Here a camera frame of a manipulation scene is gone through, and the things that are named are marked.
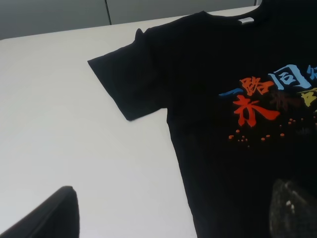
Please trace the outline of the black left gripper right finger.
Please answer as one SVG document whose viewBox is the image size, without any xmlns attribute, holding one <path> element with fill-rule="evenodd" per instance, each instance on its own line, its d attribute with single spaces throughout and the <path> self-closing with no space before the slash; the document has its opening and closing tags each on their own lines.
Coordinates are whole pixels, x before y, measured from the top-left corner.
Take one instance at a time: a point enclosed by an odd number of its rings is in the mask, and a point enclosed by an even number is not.
<svg viewBox="0 0 317 238">
<path fill-rule="evenodd" d="M 273 238 L 315 238 L 317 198 L 292 181 L 278 179 L 272 189 L 269 230 Z"/>
</svg>

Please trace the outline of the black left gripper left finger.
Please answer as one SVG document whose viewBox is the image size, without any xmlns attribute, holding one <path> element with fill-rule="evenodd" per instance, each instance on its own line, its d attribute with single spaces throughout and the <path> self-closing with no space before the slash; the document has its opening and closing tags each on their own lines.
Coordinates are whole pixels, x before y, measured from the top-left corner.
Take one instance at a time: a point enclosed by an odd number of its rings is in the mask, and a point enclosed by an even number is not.
<svg viewBox="0 0 317 238">
<path fill-rule="evenodd" d="M 77 193 L 63 186 L 31 213 L 3 232 L 2 238 L 78 238 L 80 215 Z"/>
</svg>

